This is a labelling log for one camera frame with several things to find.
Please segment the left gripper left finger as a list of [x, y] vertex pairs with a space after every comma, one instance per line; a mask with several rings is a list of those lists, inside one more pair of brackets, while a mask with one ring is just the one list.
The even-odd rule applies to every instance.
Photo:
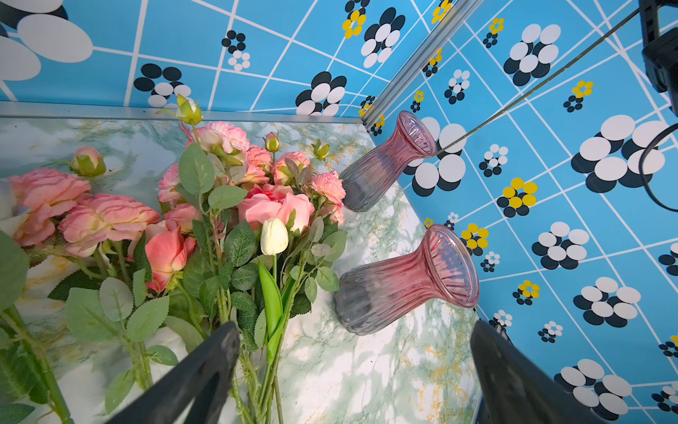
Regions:
[[240, 350], [237, 325], [226, 323], [111, 423], [217, 423], [229, 397]]

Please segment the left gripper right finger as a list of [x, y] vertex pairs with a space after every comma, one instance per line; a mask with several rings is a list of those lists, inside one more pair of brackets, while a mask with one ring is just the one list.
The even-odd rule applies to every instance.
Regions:
[[488, 323], [475, 323], [470, 346], [482, 390], [474, 423], [603, 422]]

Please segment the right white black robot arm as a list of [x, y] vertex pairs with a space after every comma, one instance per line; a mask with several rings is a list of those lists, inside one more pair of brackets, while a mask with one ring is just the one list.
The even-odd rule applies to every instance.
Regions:
[[658, 93], [668, 93], [671, 110], [677, 115], [677, 28], [662, 34], [659, 19], [660, 9], [676, 9], [677, 0], [640, 0], [638, 4], [646, 75]]

